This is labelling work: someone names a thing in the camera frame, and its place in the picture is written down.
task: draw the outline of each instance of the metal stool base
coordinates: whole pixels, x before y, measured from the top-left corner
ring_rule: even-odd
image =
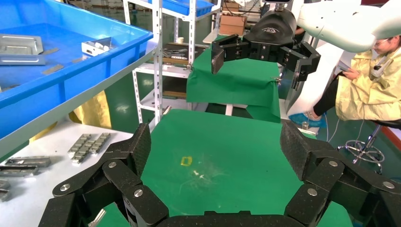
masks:
[[[379,167],[379,172],[377,173],[381,175],[383,172],[381,162],[384,161],[384,154],[374,146],[371,146],[363,150],[364,147],[365,143],[360,140],[348,140],[345,143],[345,146],[340,146],[337,148],[337,150],[339,151],[340,149],[344,148],[349,153],[354,155],[355,159],[352,161],[353,164],[356,164],[358,160],[364,160],[366,162],[376,163],[377,166]]]

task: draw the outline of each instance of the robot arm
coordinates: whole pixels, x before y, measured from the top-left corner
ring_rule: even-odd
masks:
[[[296,18],[284,8],[282,0],[275,10],[267,12],[250,33],[241,40],[231,35],[212,43],[212,73],[216,74],[223,62],[250,58],[260,61],[278,62],[295,72],[297,83],[305,81],[309,73],[315,72],[320,55],[308,43],[294,46]]]
[[[315,72],[320,55],[306,43],[293,46],[296,25],[313,37],[333,44],[348,52],[365,52],[373,48],[378,39],[401,34],[401,1],[389,0],[381,8],[361,6],[360,0],[334,0],[303,4],[297,12],[284,9],[291,0],[275,2],[276,9],[266,13],[244,35],[229,36],[212,44],[212,73],[216,74],[224,61],[250,58],[261,61],[278,62],[286,68],[296,66],[299,60],[307,59],[304,69],[292,67],[290,70],[304,81],[309,73]],[[298,54],[299,58],[289,58]]]

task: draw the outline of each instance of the floor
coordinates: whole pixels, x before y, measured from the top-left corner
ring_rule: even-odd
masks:
[[[93,8],[94,12],[104,14],[108,17],[124,21],[124,14],[122,10],[105,10],[101,8]],[[152,23],[151,12],[138,11],[136,14],[131,14],[131,23],[135,26],[151,30]],[[202,40],[206,37],[211,28],[211,17],[205,18],[197,22],[195,41],[197,44],[203,44]],[[179,27],[179,36],[188,40],[188,26],[187,22]],[[163,16],[163,43],[173,41],[173,25],[174,18],[171,16]],[[149,91],[153,89],[153,76],[142,74],[139,75],[139,91],[140,96],[144,97]],[[112,120],[113,129],[126,132],[134,132],[138,125],[137,109],[134,99],[132,75],[129,74],[106,90],[107,99],[109,102],[110,115]],[[210,113],[224,114],[225,107],[222,105],[212,104],[206,110]],[[153,118],[152,112],[143,111],[144,122],[150,121]],[[234,108],[234,116],[251,118],[245,109]],[[327,114],[328,129],[330,138],[336,128],[338,117],[335,110],[330,110]],[[331,144],[337,147],[345,144],[347,140],[355,140],[358,136],[362,121],[339,121],[337,133],[333,136]],[[364,122],[360,140],[365,140],[369,134],[374,130],[375,125],[372,122]],[[327,131],[320,130],[317,138],[319,140],[327,140]],[[401,152],[381,133],[375,142],[386,157],[383,163],[383,175],[387,177],[400,177],[401,176]],[[376,170],[375,166],[367,165],[372,170]]]

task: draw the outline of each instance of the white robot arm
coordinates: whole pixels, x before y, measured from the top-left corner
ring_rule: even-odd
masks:
[[[338,0],[304,4],[297,24],[313,37],[358,53],[372,49],[379,39],[401,35],[400,21],[400,0],[381,8]]]

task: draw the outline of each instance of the black pants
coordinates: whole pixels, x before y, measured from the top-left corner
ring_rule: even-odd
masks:
[[[338,79],[337,77],[329,85],[329,87],[323,93],[322,98],[314,105],[314,113],[318,116],[322,116],[326,111],[336,106],[336,96],[338,89]]]

